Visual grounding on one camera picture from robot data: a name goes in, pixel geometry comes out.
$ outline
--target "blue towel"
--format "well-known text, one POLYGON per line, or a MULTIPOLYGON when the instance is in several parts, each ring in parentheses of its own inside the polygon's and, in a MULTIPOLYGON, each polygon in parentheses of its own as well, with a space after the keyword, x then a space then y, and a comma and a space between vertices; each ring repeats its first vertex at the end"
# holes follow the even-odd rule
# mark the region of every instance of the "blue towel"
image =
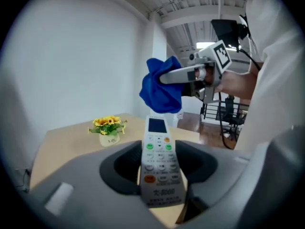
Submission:
POLYGON ((181 68, 178 60, 172 56, 165 62, 158 59, 147 60, 149 74, 142 82, 140 97, 147 106, 157 113, 177 113, 181 110, 181 91, 183 84, 162 84, 159 77, 169 71, 181 68))

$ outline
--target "flower pot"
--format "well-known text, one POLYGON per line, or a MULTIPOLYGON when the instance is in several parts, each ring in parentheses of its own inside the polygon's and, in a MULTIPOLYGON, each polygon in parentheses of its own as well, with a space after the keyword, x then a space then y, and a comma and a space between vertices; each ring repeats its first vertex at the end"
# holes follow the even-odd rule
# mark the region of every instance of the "flower pot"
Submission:
POLYGON ((103 147, 108 147, 116 144, 120 140, 119 134, 116 135, 102 135, 99 134, 100 143, 103 147))

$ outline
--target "white remote control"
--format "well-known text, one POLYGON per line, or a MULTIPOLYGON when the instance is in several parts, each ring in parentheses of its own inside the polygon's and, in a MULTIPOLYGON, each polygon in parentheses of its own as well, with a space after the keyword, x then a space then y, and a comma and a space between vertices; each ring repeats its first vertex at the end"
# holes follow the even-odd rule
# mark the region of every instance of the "white remote control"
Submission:
POLYGON ((184 189, 165 118, 147 116, 141 158, 141 196, 150 208, 182 204, 184 189))

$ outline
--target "white ceiling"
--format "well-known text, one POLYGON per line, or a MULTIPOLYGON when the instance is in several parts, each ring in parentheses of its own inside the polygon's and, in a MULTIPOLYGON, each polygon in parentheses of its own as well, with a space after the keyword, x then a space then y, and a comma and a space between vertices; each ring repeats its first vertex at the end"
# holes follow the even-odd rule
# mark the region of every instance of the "white ceiling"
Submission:
MULTIPOLYGON (((218 9, 218 0, 139 0, 143 3, 148 13, 156 11, 162 18, 163 26, 166 29, 169 41, 176 52, 195 50, 197 42, 216 41, 214 29, 211 26, 210 13, 204 9, 218 9), (193 16, 196 11, 201 12, 201 16, 193 16), (174 20, 175 18, 190 15, 184 20, 174 20)), ((245 11, 246 0, 221 0, 221 18, 227 19, 227 13, 235 15, 238 19, 240 13, 245 11)))

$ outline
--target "remote control screen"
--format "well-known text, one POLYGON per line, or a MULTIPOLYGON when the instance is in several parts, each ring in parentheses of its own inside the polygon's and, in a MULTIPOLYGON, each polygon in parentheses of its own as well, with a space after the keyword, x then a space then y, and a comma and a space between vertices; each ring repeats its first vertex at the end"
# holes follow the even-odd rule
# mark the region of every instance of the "remote control screen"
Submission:
POLYGON ((166 127, 164 121, 159 119, 149 118, 148 131, 166 133, 166 127))

